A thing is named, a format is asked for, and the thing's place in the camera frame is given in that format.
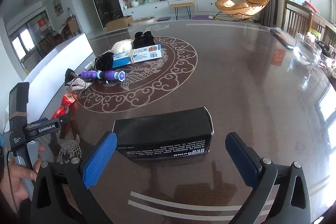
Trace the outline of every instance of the rubber band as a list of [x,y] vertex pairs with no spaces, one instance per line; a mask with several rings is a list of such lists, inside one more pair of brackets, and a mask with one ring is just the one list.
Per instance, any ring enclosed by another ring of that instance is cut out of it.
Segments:
[[129,55],[128,55],[128,57],[129,57],[130,60],[131,60],[131,64],[134,64],[134,63],[135,63],[135,61],[134,61],[134,57],[133,57],[134,51],[135,51],[134,49],[131,50],[130,53],[129,53]]
[[17,117],[17,116],[27,117],[27,112],[19,112],[19,111],[17,111],[17,112],[15,112],[13,115],[11,115],[9,117],[9,120],[13,119],[14,117]]

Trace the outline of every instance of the dark table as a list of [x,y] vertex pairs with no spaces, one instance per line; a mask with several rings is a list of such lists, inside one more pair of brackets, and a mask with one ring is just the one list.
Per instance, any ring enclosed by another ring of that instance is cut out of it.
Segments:
[[228,223],[251,192],[225,150],[232,131],[261,157],[301,163],[312,221],[334,203],[336,92],[320,68],[302,66],[266,28],[245,23],[139,26],[93,39],[92,48],[102,54],[147,27],[164,57],[124,67],[124,84],[94,84],[83,91],[70,109],[71,126],[44,139],[50,160],[83,155],[122,118],[205,106],[215,133],[207,155],[132,162],[114,152],[90,188],[114,223]]

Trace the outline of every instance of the purple mat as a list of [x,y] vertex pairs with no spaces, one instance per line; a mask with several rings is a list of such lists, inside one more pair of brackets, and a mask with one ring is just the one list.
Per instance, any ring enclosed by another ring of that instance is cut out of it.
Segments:
[[209,16],[194,16],[192,20],[215,20],[213,18],[209,18]]

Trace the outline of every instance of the white cabinet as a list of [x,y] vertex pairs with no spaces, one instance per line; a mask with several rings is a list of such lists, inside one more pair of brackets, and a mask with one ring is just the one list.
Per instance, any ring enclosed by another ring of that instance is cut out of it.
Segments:
[[219,12],[215,6],[216,0],[197,0],[199,12]]
[[144,5],[144,9],[147,17],[170,14],[169,4],[167,1]]
[[124,16],[132,16],[133,19],[146,17],[144,6],[138,6],[123,10]]
[[[123,14],[124,16],[132,16],[133,19],[161,15],[175,16],[174,8],[169,8],[170,4],[194,3],[195,6],[190,6],[191,14],[197,15],[200,13],[204,15],[205,13],[219,12],[215,2],[216,0],[164,0],[123,10]],[[178,13],[187,15],[186,7],[179,7]]]

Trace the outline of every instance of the red decoration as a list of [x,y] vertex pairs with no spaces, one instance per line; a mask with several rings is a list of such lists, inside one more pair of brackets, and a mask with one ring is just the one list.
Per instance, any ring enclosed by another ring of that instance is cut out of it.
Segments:
[[62,97],[61,105],[56,109],[51,118],[55,119],[61,115],[64,115],[67,112],[68,107],[72,105],[73,102],[77,100],[77,98],[77,94],[72,94],[69,90],[67,90],[67,92],[65,92]]
[[44,18],[39,19],[39,20],[37,21],[37,23],[39,24],[39,27],[42,27],[43,25],[46,24]]
[[275,65],[277,67],[280,67],[282,64],[282,61],[284,60],[286,55],[286,51],[285,50],[281,50],[276,48],[274,53],[273,53],[273,57],[271,60],[271,65]]

